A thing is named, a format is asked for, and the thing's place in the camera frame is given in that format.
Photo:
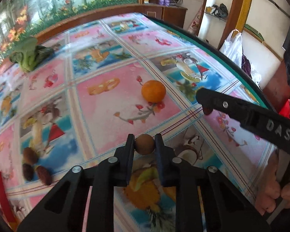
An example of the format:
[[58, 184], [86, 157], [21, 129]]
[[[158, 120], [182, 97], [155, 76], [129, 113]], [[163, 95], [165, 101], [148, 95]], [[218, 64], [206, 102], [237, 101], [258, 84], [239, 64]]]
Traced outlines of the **person's right hand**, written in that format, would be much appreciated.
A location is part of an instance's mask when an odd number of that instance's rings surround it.
[[255, 208], [261, 215], [264, 215], [266, 212], [272, 213], [276, 206], [275, 200], [279, 197], [286, 200], [287, 203], [285, 208], [290, 208], [290, 183], [285, 185], [281, 190], [281, 187], [276, 179], [278, 162], [278, 155], [274, 151], [271, 154], [262, 175], [255, 201]]

